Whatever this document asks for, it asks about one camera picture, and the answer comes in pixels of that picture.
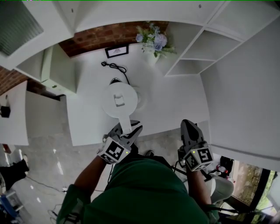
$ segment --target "flower vase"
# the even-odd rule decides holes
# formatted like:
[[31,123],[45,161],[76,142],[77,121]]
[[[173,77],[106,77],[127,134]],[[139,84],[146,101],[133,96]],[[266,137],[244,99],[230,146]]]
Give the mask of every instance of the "flower vase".
[[159,57],[160,57],[159,55],[157,57],[155,57],[154,54],[152,54],[152,53],[147,54],[147,61],[148,61],[149,65],[154,66],[156,64],[156,62],[158,61]]

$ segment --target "red brick wall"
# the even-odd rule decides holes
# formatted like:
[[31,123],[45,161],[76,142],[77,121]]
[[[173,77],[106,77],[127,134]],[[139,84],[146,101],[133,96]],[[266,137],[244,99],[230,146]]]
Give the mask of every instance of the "red brick wall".
[[0,96],[26,80],[28,81],[28,91],[41,94],[45,90],[45,86],[26,75],[21,74],[16,70],[9,71],[0,66]]
[[[169,22],[151,21],[160,27],[161,32],[166,30]],[[149,23],[145,21],[116,23],[100,26],[89,30],[75,33],[71,39],[62,41],[59,45],[70,57],[100,48],[113,47],[119,44],[136,43],[136,26],[149,28]]]
[[26,81],[27,76],[19,73],[16,70],[7,70],[0,66],[0,95],[7,92],[12,87]]

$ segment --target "marble floor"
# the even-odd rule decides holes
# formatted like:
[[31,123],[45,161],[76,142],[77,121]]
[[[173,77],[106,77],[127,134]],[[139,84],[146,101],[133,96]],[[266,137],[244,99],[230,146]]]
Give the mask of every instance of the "marble floor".
[[[30,172],[28,177],[33,180],[63,191],[74,183],[81,171],[95,158],[100,144],[73,147],[67,120],[66,99],[61,98],[61,124],[63,132],[51,136],[29,139],[29,146],[18,146],[12,155],[7,157],[10,163],[20,161],[19,149],[28,157]],[[163,156],[171,165],[177,161],[177,149],[182,145],[180,129],[139,137],[136,141],[139,153],[153,149],[156,155]],[[0,166],[7,166],[5,154],[0,150]],[[111,166],[103,171],[97,190],[103,191],[107,185]],[[48,210],[58,213],[65,193],[38,184],[29,178],[13,185],[19,200],[24,205],[20,211],[27,224],[50,224],[54,217]],[[95,191],[92,199],[101,192]]]

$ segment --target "white chair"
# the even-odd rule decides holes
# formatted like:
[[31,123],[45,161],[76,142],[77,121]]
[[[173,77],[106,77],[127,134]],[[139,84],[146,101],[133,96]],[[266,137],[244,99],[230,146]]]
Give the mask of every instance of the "white chair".
[[212,204],[229,198],[234,191],[234,184],[231,181],[214,174],[209,175],[212,177],[212,179],[215,179],[216,182],[215,190],[211,195]]

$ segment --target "white cabinet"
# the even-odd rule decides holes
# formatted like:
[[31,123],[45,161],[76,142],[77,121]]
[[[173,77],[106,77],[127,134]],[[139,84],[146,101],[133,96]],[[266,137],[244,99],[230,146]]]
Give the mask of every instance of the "white cabinet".
[[225,57],[280,15],[274,2],[228,1],[203,26],[169,23],[177,55],[155,64],[164,76],[194,75]]
[[41,83],[59,95],[76,93],[74,63],[58,44],[44,52]]
[[11,70],[38,52],[73,37],[78,3],[0,2],[0,66]]
[[247,40],[278,16],[273,1],[231,1],[211,19],[208,30]]
[[131,21],[172,21],[204,25],[223,1],[82,1],[76,32]]

